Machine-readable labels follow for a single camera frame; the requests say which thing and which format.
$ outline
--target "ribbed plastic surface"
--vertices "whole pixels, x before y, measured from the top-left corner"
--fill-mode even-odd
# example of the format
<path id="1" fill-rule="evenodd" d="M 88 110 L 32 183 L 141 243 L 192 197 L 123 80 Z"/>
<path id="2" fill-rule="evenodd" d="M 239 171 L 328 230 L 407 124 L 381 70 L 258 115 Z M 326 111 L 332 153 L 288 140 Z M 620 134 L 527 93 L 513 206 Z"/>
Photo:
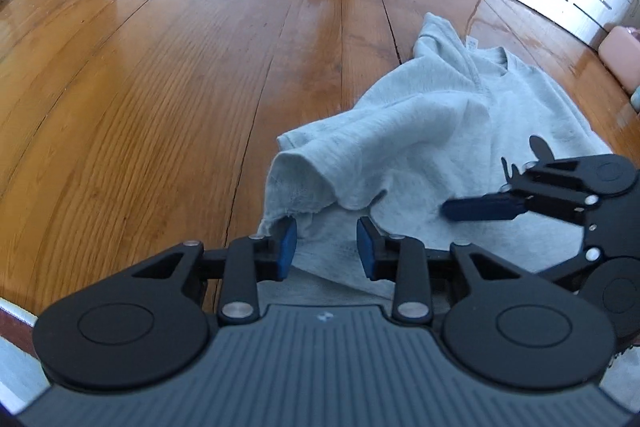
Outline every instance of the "ribbed plastic surface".
<path id="1" fill-rule="evenodd" d="M 630 413 L 593 385 L 526 396 L 488 387 L 443 355 L 431 333 L 375 306 L 272 306 L 223 328 L 187 372 L 123 396 L 46 392 L 29 427 L 623 426 Z"/>

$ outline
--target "black circular joint cover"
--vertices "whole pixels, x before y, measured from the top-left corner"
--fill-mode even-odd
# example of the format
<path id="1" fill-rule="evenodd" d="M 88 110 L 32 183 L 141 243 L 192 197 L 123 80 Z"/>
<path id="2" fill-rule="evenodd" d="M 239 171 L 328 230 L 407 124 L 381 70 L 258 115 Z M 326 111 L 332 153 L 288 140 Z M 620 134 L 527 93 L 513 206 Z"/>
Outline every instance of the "black circular joint cover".
<path id="1" fill-rule="evenodd" d="M 604 311 L 613 324 L 618 349 L 640 333 L 640 261 L 618 257 L 598 266 L 587 277 L 580 297 Z"/>
<path id="2" fill-rule="evenodd" d="M 628 158 L 615 154 L 590 156 L 587 168 L 580 170 L 585 186 L 596 194 L 618 194 L 628 190 L 638 170 Z"/>
<path id="3" fill-rule="evenodd" d="M 472 289 L 447 314 L 442 337 L 473 373 L 536 391 L 596 380 L 615 347 L 604 313 L 533 275 Z"/>
<path id="4" fill-rule="evenodd" d="M 90 391 L 167 378 L 188 365 L 208 338 L 206 316 L 179 287 L 120 275 L 56 302 L 33 330 L 47 376 Z"/>

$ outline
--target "silver screw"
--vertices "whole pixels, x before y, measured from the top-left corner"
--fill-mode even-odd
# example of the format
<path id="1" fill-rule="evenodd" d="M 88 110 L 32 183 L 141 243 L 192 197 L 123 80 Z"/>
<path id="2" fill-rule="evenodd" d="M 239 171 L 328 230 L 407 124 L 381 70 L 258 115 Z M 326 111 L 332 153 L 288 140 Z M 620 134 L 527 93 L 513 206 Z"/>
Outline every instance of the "silver screw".
<path id="1" fill-rule="evenodd" d="M 398 306 L 398 313 L 408 319 L 421 319 L 429 314 L 429 307 L 422 302 L 408 301 Z"/>
<path id="2" fill-rule="evenodd" d="M 600 257 L 600 248 L 595 248 L 595 247 L 590 248 L 584 254 L 584 257 L 590 263 L 593 263 L 593 261 L 597 261 L 598 257 Z"/>
<path id="3" fill-rule="evenodd" d="M 248 302 L 233 301 L 222 306 L 222 313 L 230 319 L 245 319 L 254 312 L 254 307 Z"/>

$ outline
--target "white logo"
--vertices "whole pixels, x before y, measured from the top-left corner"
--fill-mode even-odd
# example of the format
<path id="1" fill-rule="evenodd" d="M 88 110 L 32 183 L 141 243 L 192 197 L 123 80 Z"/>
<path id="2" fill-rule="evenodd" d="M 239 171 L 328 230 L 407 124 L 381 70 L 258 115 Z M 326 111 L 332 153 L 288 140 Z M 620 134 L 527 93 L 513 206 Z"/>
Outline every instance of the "white logo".
<path id="1" fill-rule="evenodd" d="M 317 316 L 318 316 L 318 320 L 321 322 L 327 322 L 327 321 L 330 321 L 332 318 L 334 318 L 334 314 L 332 314 L 331 312 L 322 312 Z"/>

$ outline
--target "wooden floor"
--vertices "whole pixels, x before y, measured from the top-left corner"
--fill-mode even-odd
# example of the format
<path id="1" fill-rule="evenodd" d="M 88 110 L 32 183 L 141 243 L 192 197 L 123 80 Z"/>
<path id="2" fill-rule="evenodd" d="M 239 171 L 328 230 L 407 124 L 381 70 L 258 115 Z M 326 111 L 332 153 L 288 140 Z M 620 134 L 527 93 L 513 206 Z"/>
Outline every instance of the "wooden floor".
<path id="1" fill-rule="evenodd" d="M 8 0 L 0 296 L 37 314 L 181 240 L 253 232 L 275 137 L 352 107 L 428 11 L 543 68 L 640 164 L 596 55 L 512 0 Z"/>

